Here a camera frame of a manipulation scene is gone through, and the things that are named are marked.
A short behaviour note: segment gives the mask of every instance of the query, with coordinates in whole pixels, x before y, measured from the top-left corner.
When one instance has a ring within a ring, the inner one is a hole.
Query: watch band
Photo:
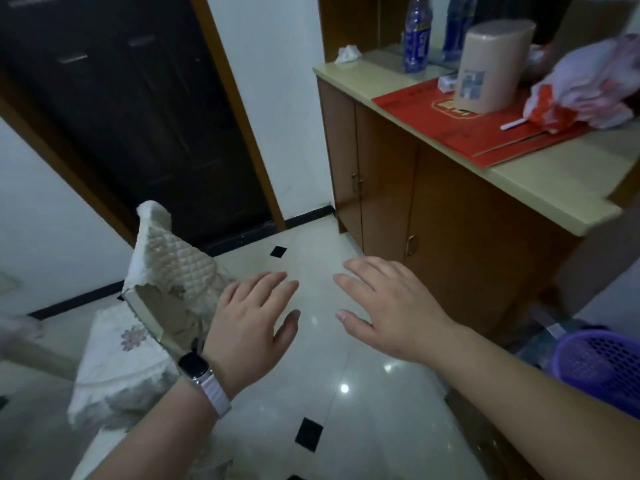
[[[215,375],[211,373],[208,378],[203,382],[198,382],[198,384],[213,404],[213,409],[218,413],[218,418],[221,419],[231,409],[231,402],[229,402],[229,398],[222,390],[222,386],[220,386]]]

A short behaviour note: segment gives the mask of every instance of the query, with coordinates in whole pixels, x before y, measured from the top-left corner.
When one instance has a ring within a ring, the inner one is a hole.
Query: smartwatch
[[[180,358],[178,368],[183,376],[204,391],[219,419],[229,412],[231,402],[204,357],[195,351],[189,352]]]

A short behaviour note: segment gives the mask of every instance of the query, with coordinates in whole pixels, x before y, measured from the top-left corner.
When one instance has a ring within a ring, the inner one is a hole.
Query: door
[[[356,104],[364,254],[404,259],[418,140]]]
[[[363,249],[355,103],[321,79],[318,79],[318,90],[331,166],[335,211],[340,222],[351,233],[360,249]]]
[[[409,235],[405,265],[449,316],[485,334],[524,291],[551,276],[554,256],[566,254],[575,242],[553,222],[423,143]]]
[[[0,55],[130,209],[196,246],[270,220],[188,0],[0,0]]]

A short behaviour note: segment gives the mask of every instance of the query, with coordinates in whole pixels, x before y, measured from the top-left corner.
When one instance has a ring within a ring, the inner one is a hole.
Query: beige countertop
[[[341,66],[320,64],[314,67],[314,72],[572,234],[585,235],[622,213],[622,209],[606,197],[640,155],[640,121],[631,121],[612,130],[593,131],[481,169],[371,101],[377,96],[451,72],[429,66],[420,75],[408,75],[400,72],[399,68],[398,55],[374,50],[366,53],[362,60]]]

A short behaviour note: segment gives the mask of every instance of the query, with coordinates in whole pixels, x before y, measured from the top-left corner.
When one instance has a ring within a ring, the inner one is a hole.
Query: purple basket
[[[552,373],[640,419],[640,342],[606,330],[568,333],[556,347]]]

